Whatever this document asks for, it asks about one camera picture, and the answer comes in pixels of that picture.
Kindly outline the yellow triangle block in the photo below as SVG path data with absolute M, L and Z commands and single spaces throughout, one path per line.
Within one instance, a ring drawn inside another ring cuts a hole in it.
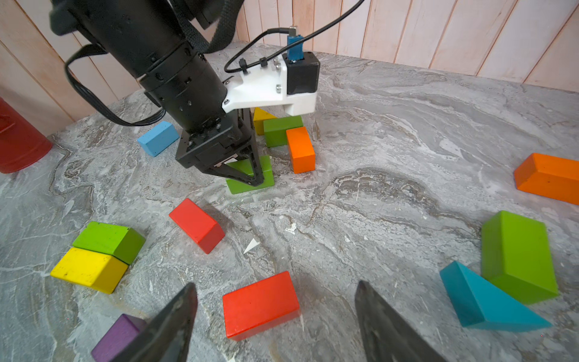
M 273 116 L 271 113 L 268 113 L 261 108 L 256 107 L 253 113 L 253 125 L 256 131 L 256 134 L 259 136 L 263 136 L 265 134 L 264 131 L 264 122 L 272 119 L 276 119 L 276 116 Z

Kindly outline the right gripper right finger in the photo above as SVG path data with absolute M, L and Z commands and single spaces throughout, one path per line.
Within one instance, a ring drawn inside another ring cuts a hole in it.
M 366 360 L 445 360 L 369 282 L 358 283 L 354 301 Z

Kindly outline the purple cube block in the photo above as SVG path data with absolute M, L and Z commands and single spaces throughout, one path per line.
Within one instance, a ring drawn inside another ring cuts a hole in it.
M 147 326 L 141 318 L 122 314 L 91 351 L 96 362 L 112 361 Z

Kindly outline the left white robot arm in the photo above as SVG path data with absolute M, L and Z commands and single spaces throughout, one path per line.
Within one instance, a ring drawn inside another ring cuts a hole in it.
M 249 186 L 264 181 L 248 109 L 232 107 L 227 87 L 206 56 L 235 34 L 240 1 L 54 1 L 51 30 L 81 33 L 73 55 L 112 55 L 144 88 L 157 113 L 182 128 L 176 160 L 183 167 Z

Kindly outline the red block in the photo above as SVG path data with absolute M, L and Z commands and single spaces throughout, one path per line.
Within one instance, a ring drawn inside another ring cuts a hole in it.
M 226 336 L 236 342 L 301 315 L 288 271 L 224 295 L 223 311 Z
M 169 217 L 206 254 L 210 254 L 225 237 L 220 224 L 188 198 L 170 212 Z

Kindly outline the light blue block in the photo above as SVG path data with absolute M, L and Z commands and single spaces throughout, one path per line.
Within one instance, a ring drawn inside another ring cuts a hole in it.
M 162 121 L 139 137 L 137 142 L 148 155 L 156 157 L 177 140 L 179 134 L 176 128 L 171 123 Z

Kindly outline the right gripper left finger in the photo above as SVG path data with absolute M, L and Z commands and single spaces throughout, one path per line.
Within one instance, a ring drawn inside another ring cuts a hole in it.
M 186 361 L 197 310 L 196 286 L 189 282 L 113 360 Z

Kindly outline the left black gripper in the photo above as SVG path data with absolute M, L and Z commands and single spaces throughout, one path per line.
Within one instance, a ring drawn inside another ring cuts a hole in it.
M 252 113 L 249 109 L 234 110 L 221 119 L 213 119 L 202 131 L 183 131 L 176 160 L 185 168 L 195 167 L 202 173 L 233 179 L 258 187 L 265 177 L 259 159 Z M 226 164 L 231 158 L 241 159 L 250 171 Z

